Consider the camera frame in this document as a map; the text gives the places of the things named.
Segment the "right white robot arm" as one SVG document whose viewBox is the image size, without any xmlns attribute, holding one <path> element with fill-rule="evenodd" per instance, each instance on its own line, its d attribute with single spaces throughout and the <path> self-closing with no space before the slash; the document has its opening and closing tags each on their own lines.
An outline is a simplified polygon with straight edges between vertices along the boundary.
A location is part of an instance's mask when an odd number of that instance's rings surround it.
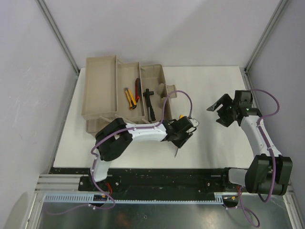
<svg viewBox="0 0 305 229">
<path fill-rule="evenodd" d="M 228 175 L 220 179 L 224 191 L 232 191 L 237 185 L 248 193 L 266 195 L 264 202 L 272 195 L 283 196 L 288 188 L 293 162 L 283 156 L 273 144 L 264 126 L 264 118 L 258 108 L 253 107 L 251 90 L 236 90 L 234 98 L 224 94 L 208 111 L 216 111 L 217 122 L 229 127 L 237 122 L 246 134 L 254 159 L 248 169 L 229 168 Z"/>
</svg>

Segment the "red folding utility knife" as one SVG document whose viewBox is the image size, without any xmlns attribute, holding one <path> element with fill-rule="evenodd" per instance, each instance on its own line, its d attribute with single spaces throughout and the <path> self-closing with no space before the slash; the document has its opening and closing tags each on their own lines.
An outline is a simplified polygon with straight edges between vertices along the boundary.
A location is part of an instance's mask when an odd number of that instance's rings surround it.
<svg viewBox="0 0 305 229">
<path fill-rule="evenodd" d="M 141 80 L 140 78 L 137 78 L 135 81 L 135 100 L 136 102 L 139 101 L 141 97 Z"/>
</svg>

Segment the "black rubber mallet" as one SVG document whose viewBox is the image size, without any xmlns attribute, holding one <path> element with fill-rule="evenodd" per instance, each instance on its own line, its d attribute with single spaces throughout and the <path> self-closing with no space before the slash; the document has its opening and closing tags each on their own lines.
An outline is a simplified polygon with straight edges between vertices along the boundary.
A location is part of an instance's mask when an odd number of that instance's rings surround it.
<svg viewBox="0 0 305 229">
<path fill-rule="evenodd" d="M 150 96 L 154 95 L 154 91 L 150 91 L 149 88 L 146 88 L 142 94 L 146 101 L 146 106 L 147 106 L 147 110 L 148 110 L 148 121 L 153 122 L 156 120 L 156 118 L 155 118 L 154 110 L 153 110 L 152 103 L 150 100 Z"/>
</svg>

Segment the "yellow black utility knife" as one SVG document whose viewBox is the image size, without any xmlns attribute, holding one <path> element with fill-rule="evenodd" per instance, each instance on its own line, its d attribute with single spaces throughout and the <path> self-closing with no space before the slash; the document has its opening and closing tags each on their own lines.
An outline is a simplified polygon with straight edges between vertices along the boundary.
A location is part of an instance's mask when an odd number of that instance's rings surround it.
<svg viewBox="0 0 305 229">
<path fill-rule="evenodd" d="M 124 92 L 129 103 L 129 109 L 134 110 L 137 107 L 137 103 L 131 90 L 129 88 L 125 88 Z"/>
</svg>

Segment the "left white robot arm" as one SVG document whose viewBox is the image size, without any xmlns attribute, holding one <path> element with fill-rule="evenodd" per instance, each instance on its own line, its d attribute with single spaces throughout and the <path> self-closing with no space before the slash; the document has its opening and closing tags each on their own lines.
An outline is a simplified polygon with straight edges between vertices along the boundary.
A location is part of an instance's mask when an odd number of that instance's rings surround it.
<svg viewBox="0 0 305 229">
<path fill-rule="evenodd" d="M 111 162 L 120 157 L 132 142 L 165 141 L 181 148 L 198 125 L 196 119 L 187 116 L 154 124 L 131 124 L 116 118 L 95 136 L 96 143 L 91 150 L 94 161 L 89 186 L 96 191 L 104 188 Z"/>
</svg>

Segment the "beige plastic tool box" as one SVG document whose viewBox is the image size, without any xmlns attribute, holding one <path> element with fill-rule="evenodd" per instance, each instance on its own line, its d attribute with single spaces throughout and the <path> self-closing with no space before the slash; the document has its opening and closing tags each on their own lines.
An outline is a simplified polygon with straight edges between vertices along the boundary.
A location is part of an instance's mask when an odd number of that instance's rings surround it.
<svg viewBox="0 0 305 229">
<path fill-rule="evenodd" d="M 141 97 L 136 102 L 137 107 L 130 110 L 124 89 L 129 88 L 135 98 L 137 78 L 141 80 Z M 86 121 L 86 132 L 96 135 L 119 117 L 129 123 L 150 123 L 142 94 L 146 88 L 154 91 L 150 100 L 156 120 L 171 119 L 170 103 L 164 100 L 176 87 L 166 83 L 161 64 L 141 65 L 139 62 L 122 62 L 116 55 L 87 58 L 81 110 L 81 115 Z"/>
</svg>

